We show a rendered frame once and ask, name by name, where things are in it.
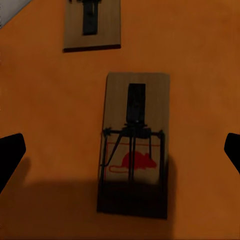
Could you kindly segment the mousetrap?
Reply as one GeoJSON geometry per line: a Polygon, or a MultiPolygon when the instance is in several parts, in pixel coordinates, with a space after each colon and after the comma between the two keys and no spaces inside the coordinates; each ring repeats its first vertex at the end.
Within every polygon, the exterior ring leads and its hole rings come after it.
{"type": "Polygon", "coordinates": [[[121,0],[65,0],[65,52],[121,48],[121,0]]]}
{"type": "Polygon", "coordinates": [[[168,219],[170,72],[108,72],[97,213],[168,219]]]}

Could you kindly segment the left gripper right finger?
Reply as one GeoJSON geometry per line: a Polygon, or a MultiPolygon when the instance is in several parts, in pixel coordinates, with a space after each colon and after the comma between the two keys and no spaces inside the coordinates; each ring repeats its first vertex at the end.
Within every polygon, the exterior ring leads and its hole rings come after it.
{"type": "Polygon", "coordinates": [[[228,133],[224,151],[240,173],[240,135],[228,133]]]}

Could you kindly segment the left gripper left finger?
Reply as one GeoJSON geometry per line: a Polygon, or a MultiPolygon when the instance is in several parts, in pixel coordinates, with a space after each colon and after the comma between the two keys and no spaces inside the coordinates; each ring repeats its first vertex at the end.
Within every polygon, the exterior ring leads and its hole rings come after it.
{"type": "Polygon", "coordinates": [[[26,153],[22,133],[0,138],[0,193],[26,153]]]}

